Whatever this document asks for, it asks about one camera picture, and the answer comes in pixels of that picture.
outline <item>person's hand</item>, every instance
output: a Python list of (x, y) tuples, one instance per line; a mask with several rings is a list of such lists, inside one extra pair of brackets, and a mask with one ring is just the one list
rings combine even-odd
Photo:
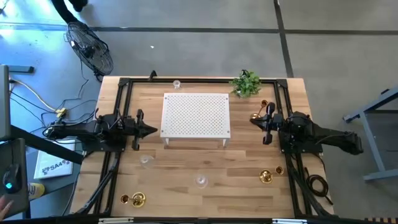
[(0, 198), (0, 221), (4, 219), (7, 212), (10, 210), (13, 201), (6, 203), (6, 197), (3, 195)]

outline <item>yellow cable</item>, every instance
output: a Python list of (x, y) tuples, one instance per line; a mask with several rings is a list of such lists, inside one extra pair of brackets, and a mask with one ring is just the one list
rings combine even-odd
[(52, 108), (51, 106), (49, 106), (48, 104), (46, 104), (45, 101), (42, 100), (41, 97), (40, 97), (33, 89), (31, 89), (28, 85), (26, 85), (25, 83), (23, 83), (23, 82), (21, 82), (21, 81), (18, 81), (18, 80), (14, 80), (14, 81), (17, 82), (17, 83), (19, 83), (19, 84), (21, 84), (21, 85), (24, 85), (24, 86), (25, 86), (28, 90), (30, 90), (30, 91), (40, 100), (40, 102), (42, 102), (48, 109), (50, 109), (50, 110), (56, 112), (56, 110), (55, 110), (54, 108)]

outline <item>potted plant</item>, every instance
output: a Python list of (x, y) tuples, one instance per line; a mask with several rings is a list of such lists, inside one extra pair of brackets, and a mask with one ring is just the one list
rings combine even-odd
[(247, 70), (242, 70), (239, 78), (234, 78), (234, 80), (230, 81), (230, 84), (232, 84), (234, 87), (232, 92), (241, 98), (247, 98), (251, 95), (256, 95), (261, 89), (260, 78), (254, 74), (254, 72)]

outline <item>gray metal frame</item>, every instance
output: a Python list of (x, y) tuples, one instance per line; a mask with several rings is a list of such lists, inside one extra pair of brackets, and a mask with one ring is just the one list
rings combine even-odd
[(373, 153), (374, 160), (376, 161), (377, 168), (379, 169), (378, 172), (374, 172), (363, 176), (364, 180), (376, 180), (376, 179), (384, 179), (389, 177), (398, 177), (398, 169), (386, 170), (386, 168), (384, 167), (379, 149), (377, 148), (376, 141), (374, 140), (374, 135), (372, 133), (372, 130), (369, 126), (367, 119), (367, 113), (369, 113), (372, 110), (378, 109), (382, 105), (385, 105), (386, 103), (396, 98), (398, 98), (398, 86), (391, 90), (385, 91), (379, 96), (377, 100), (373, 101), (372, 103), (369, 103), (365, 107), (356, 110), (354, 113), (349, 114), (343, 118), (346, 123), (349, 123), (356, 118), (361, 118), (363, 128), (366, 133), (366, 137), (368, 138)]

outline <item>white perforated board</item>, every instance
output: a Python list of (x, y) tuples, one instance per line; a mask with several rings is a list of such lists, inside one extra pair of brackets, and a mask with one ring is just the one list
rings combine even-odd
[(229, 139), (230, 131), (228, 94), (164, 94), (162, 138)]

